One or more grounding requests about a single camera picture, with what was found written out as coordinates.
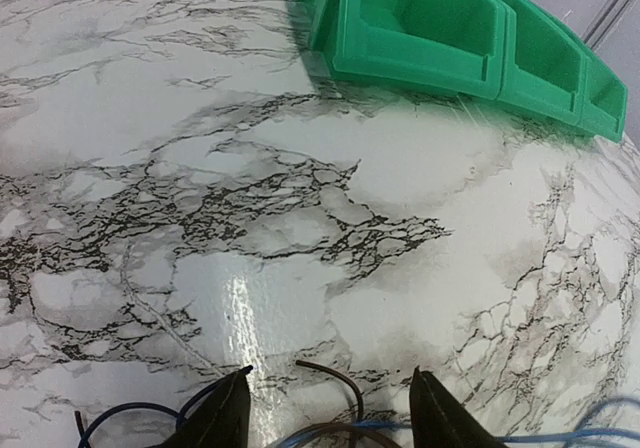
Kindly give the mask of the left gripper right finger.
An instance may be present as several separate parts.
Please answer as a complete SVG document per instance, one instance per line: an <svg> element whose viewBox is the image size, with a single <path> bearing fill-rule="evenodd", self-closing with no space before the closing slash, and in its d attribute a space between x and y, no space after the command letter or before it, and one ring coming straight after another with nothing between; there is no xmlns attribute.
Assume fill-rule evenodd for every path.
<svg viewBox="0 0 640 448"><path fill-rule="evenodd" d="M415 447L505 447L428 370L415 368L409 389L409 405Z"/></svg>

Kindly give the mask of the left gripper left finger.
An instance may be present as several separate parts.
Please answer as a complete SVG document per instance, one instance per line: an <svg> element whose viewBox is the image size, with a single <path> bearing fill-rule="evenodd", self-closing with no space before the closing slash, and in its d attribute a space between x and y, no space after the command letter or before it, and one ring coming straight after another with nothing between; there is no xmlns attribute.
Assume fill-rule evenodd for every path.
<svg viewBox="0 0 640 448"><path fill-rule="evenodd" d="M211 394L163 443L163 447L247 447L251 395L249 365L220 380Z"/></svg>

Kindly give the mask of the right green storage bin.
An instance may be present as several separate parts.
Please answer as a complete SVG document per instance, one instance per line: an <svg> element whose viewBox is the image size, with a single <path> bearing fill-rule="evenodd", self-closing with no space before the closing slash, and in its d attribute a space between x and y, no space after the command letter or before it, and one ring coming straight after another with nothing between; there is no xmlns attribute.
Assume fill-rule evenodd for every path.
<svg viewBox="0 0 640 448"><path fill-rule="evenodd" d="M561 28L583 50L587 59L585 98L578 127L590 136L620 142L627 113L626 85L578 35L563 23Z"/></svg>

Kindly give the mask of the green storage bin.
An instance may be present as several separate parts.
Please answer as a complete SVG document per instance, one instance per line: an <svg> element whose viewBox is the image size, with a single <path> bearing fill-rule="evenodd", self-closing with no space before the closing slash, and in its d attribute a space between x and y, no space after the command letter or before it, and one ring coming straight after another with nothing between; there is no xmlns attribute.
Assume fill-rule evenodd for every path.
<svg viewBox="0 0 640 448"><path fill-rule="evenodd" d="M502 87L501 0L296 0L335 79L487 100Z"/></svg>
<svg viewBox="0 0 640 448"><path fill-rule="evenodd" d="M626 85L578 35L563 23L561 28L583 50L587 59L585 98L578 127L590 136L620 142L627 113Z"/></svg>
<svg viewBox="0 0 640 448"><path fill-rule="evenodd" d="M582 114L586 55L530 0L506 6L502 85L496 101L532 117L575 126Z"/></svg>

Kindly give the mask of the middle green storage bin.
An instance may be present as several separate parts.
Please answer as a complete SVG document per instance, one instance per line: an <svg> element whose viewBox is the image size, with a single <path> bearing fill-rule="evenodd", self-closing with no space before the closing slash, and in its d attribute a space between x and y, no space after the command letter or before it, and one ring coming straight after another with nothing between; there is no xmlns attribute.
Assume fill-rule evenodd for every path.
<svg viewBox="0 0 640 448"><path fill-rule="evenodd" d="M530 0L506 6L502 85L496 101L532 117L575 126L582 114L586 55Z"/></svg>

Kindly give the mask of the left green storage bin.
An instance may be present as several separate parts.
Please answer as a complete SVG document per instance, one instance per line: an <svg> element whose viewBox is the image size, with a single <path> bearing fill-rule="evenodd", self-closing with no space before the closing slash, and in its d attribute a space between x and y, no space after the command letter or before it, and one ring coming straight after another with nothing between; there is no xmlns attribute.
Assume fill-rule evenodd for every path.
<svg viewBox="0 0 640 448"><path fill-rule="evenodd" d="M501 0L296 0L335 79L487 100L502 87Z"/></svg>

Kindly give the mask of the right aluminium frame post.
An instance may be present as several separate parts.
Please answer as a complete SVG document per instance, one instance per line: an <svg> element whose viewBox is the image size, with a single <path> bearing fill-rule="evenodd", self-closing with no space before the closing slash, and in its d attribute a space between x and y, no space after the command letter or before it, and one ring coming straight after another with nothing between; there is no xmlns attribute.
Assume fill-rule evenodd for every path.
<svg viewBox="0 0 640 448"><path fill-rule="evenodd" d="M593 51L614 31L622 17L637 0L606 0L582 35L583 42Z"/></svg>

